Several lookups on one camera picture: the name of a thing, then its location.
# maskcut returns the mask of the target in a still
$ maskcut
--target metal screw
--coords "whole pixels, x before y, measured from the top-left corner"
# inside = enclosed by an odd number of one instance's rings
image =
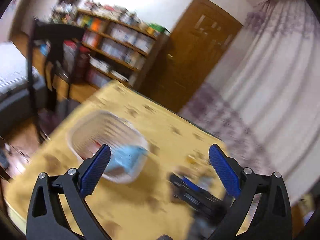
[[[75,174],[76,172],[77,172],[77,170],[76,170],[75,168],[71,168],[71,169],[68,170],[68,174],[69,174],[69,175],[73,175],[73,174]]]
[[[245,174],[251,174],[252,173],[252,170],[250,168],[244,168],[243,171],[244,171]]]
[[[41,172],[40,174],[39,174],[39,179],[43,179],[45,177],[45,173],[44,172]]]
[[[275,177],[276,177],[276,178],[281,178],[281,173],[276,171],[276,172],[275,172]]]

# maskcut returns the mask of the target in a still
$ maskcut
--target blue gripper pad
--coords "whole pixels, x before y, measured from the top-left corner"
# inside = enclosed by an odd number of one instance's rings
[[[216,144],[209,149],[209,160],[212,167],[218,174],[227,193],[235,198],[241,193],[239,177],[226,160],[225,154]]]
[[[198,192],[200,190],[200,187],[193,182],[191,182],[189,179],[187,179],[185,176],[182,177],[182,181],[187,184],[191,189]]]
[[[103,144],[97,153],[92,157],[92,163],[86,169],[80,180],[79,192],[82,198],[92,194],[99,179],[101,178],[104,169],[110,161],[110,157],[111,150],[106,144]]]

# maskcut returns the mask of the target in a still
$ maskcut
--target chair back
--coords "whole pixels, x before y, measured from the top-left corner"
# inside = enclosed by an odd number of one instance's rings
[[[56,108],[56,102],[57,102],[57,91],[53,87],[53,81],[54,77],[57,75],[57,72],[59,71],[58,63],[62,66],[63,64],[63,43],[65,40],[78,40],[77,43],[77,49],[75,53],[75,60],[74,65],[72,68],[71,73],[66,73],[67,83],[68,83],[68,91],[66,98],[69,99],[70,94],[70,86],[73,81],[74,76],[74,70],[76,59],[79,55],[79,49],[81,46],[81,40],[84,35],[85,29],[73,26],[73,25],[66,25],[66,24],[50,24],[50,23],[44,23],[37,19],[34,20],[32,32],[29,37],[28,42],[28,65],[27,65],[27,72],[28,72],[28,90],[30,95],[30,103],[32,112],[34,115],[34,122],[37,129],[38,137],[40,139],[40,142],[43,141],[44,137],[41,135],[43,134],[43,131],[40,128],[39,125],[39,116],[38,116],[38,108],[37,108],[37,100],[36,100],[36,91],[34,88],[34,77],[32,75],[32,61],[33,61],[33,49],[35,47],[35,41],[43,40],[43,41],[49,41],[50,43],[50,51],[46,57],[46,60],[44,62],[44,79],[45,84],[47,86],[47,103],[46,108],[50,111],[55,111]],[[48,63],[52,63],[52,68],[50,70],[50,86],[48,87],[48,78],[47,78],[47,67]],[[68,113],[68,104],[66,104],[66,110],[65,113]]]

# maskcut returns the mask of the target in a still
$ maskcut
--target plastic container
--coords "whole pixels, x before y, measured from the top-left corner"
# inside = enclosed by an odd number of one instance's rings
[[[67,142],[80,163],[93,156],[90,149],[97,149],[102,144],[110,146],[111,154],[115,149],[128,144],[149,150],[148,142],[131,123],[104,110],[95,111],[80,119],[67,134]],[[138,177],[146,159],[147,156],[142,155],[129,173],[115,176],[104,172],[102,177],[115,183],[130,183]]]

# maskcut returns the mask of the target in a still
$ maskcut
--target patterned tablecloth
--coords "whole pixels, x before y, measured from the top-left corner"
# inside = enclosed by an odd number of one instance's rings
[[[207,155],[214,143],[226,151],[225,145],[117,81],[75,109],[54,131],[52,141],[46,141],[34,154],[25,172],[8,185],[5,199],[13,221],[25,232],[28,205],[40,172],[60,175],[79,166],[68,148],[66,135],[79,119],[98,109],[127,119],[148,140],[150,147],[146,164],[134,182],[115,184],[101,178],[93,194],[86,197],[99,223],[116,240],[154,240],[162,234],[174,240],[185,239],[192,222],[192,210],[186,204],[171,203],[167,174],[178,165],[186,164],[188,154]],[[217,176],[211,193],[220,198],[224,195]],[[60,199],[71,228],[81,233],[65,197]]]

